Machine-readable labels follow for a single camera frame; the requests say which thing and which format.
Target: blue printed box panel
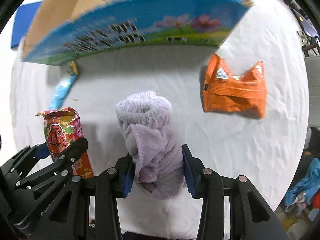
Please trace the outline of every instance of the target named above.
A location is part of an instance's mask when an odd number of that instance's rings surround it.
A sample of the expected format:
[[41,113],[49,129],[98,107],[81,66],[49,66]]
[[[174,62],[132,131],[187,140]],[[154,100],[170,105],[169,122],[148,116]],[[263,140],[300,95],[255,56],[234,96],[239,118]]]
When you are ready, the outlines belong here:
[[248,7],[241,0],[126,0],[51,31],[24,58],[49,65],[129,46],[219,46]]

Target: orange snack bag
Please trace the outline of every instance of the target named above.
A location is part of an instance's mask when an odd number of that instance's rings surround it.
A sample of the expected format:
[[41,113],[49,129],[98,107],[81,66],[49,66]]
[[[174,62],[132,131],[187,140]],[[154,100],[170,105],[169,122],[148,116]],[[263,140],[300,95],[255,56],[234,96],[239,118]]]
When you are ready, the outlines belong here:
[[250,109],[264,118],[267,87],[263,61],[258,61],[244,76],[233,76],[224,59],[213,54],[205,72],[202,96],[205,112]]

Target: green grass print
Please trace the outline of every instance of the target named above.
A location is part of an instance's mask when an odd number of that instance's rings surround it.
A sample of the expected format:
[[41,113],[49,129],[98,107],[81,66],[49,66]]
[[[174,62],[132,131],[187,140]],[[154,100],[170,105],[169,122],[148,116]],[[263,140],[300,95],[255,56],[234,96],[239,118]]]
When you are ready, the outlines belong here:
[[[86,54],[80,54],[74,56],[75,51],[59,53],[53,56],[42,57],[33,60],[35,63],[48,64],[48,65],[60,65],[66,61],[78,59],[88,55],[93,55],[100,52],[111,51],[121,48],[127,48],[131,46],[147,46],[147,45],[170,45],[171,42],[166,40],[166,37],[187,38],[187,45],[198,45],[198,46],[214,46],[217,47],[219,44],[227,37],[230,33],[231,28],[220,28],[218,31],[213,33],[195,33],[195,29],[192,29],[190,25],[185,25],[182,27],[174,27],[171,29],[166,29],[157,33],[143,35],[145,42],[142,43],[130,43],[124,44],[122,46],[106,48],[98,51],[92,51]],[[184,41],[173,41],[173,44],[186,44]]]

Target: metal screw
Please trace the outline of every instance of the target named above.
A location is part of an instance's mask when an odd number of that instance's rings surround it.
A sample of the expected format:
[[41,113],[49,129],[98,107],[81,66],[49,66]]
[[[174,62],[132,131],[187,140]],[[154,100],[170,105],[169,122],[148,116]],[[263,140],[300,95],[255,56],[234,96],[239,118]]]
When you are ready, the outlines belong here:
[[61,172],[61,176],[67,176],[68,175],[68,171],[64,170]]
[[246,176],[244,176],[244,175],[239,176],[239,181],[246,182],[247,180],[248,180],[248,178]]
[[209,169],[209,168],[204,168],[204,169],[202,170],[202,172],[203,172],[204,174],[206,174],[206,175],[210,175],[210,174],[212,173],[212,170]]
[[109,174],[115,174],[117,172],[117,169],[116,168],[109,168],[108,170],[107,170],[107,173],[109,173]]
[[73,182],[79,182],[81,180],[81,177],[79,175],[73,176],[72,181]]

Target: lavender sock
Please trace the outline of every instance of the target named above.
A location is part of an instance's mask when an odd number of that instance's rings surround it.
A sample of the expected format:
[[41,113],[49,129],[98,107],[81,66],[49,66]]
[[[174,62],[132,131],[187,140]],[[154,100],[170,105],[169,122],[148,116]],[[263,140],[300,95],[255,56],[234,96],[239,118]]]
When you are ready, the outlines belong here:
[[185,182],[182,150],[169,124],[171,112],[170,102],[154,91],[116,104],[121,133],[135,163],[135,181],[157,200],[177,196]]

